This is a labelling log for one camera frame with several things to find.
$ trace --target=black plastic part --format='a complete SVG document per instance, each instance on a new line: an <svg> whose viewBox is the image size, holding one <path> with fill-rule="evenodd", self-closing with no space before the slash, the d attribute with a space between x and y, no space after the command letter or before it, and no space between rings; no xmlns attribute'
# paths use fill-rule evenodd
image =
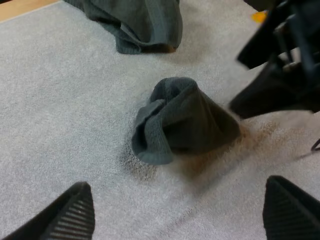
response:
<svg viewBox="0 0 320 240"><path fill-rule="evenodd" d="M300 64L285 72L284 62L276 55L253 82L241 91L230 103L230 109L243 119L284 111L307 110L299 102L297 94L304 89L303 71Z"/></svg>
<svg viewBox="0 0 320 240"><path fill-rule="evenodd" d="M244 0L247 4L255 10L261 12L268 10L275 3L276 0Z"/></svg>
<svg viewBox="0 0 320 240"><path fill-rule="evenodd" d="M267 240L320 239L320 202L282 176L268 178L262 216Z"/></svg>
<svg viewBox="0 0 320 240"><path fill-rule="evenodd" d="M77 182L3 240L91 240L95 211L90 185Z"/></svg>

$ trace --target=black fabric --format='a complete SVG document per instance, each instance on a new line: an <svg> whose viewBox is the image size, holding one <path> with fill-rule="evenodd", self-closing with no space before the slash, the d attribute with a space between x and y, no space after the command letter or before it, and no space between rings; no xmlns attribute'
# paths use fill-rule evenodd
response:
<svg viewBox="0 0 320 240"><path fill-rule="evenodd" d="M180 45L183 24L178 0L64 1L113 34L120 53L139 54Z"/></svg>
<svg viewBox="0 0 320 240"><path fill-rule="evenodd" d="M94 230L91 187L86 182L77 182L3 240L91 240Z"/></svg>
<svg viewBox="0 0 320 240"><path fill-rule="evenodd" d="M320 202L284 177L267 180L262 215L267 240L320 239Z"/></svg>
<svg viewBox="0 0 320 240"><path fill-rule="evenodd" d="M238 123L187 77L161 80L135 120L131 139L134 154L143 162L172 162L172 152L205 153L232 142Z"/></svg>

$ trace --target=towel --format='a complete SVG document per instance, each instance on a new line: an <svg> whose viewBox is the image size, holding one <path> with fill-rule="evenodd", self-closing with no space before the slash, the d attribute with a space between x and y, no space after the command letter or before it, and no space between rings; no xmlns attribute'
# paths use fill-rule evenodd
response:
<svg viewBox="0 0 320 240"><path fill-rule="evenodd" d="M64 0L115 36L122 54L176 49L182 38L179 0Z"/></svg>
<svg viewBox="0 0 320 240"><path fill-rule="evenodd" d="M187 77L162 79L136 116L134 154L151 165L169 164L173 152L201 154L232 142L238 123Z"/></svg>

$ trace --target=carpet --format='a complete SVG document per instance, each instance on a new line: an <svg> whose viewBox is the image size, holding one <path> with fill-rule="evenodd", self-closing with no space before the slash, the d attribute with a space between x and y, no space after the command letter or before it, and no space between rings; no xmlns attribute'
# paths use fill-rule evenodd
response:
<svg viewBox="0 0 320 240"><path fill-rule="evenodd" d="M216 103L260 69L235 58L258 25L239 0L184 0L171 54L123 55L114 37L64 2L0 23L0 238L77 181L91 185L94 240L264 240L265 183L282 175L320 199L319 115L270 113L209 154L153 167L132 155L137 110L186 76Z"/></svg>

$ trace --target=floor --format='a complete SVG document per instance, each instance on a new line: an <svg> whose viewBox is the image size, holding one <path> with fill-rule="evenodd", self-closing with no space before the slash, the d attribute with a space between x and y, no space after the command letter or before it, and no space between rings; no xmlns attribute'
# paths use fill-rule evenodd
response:
<svg viewBox="0 0 320 240"><path fill-rule="evenodd" d="M0 4L0 22L41 8L58 0L12 0Z"/></svg>

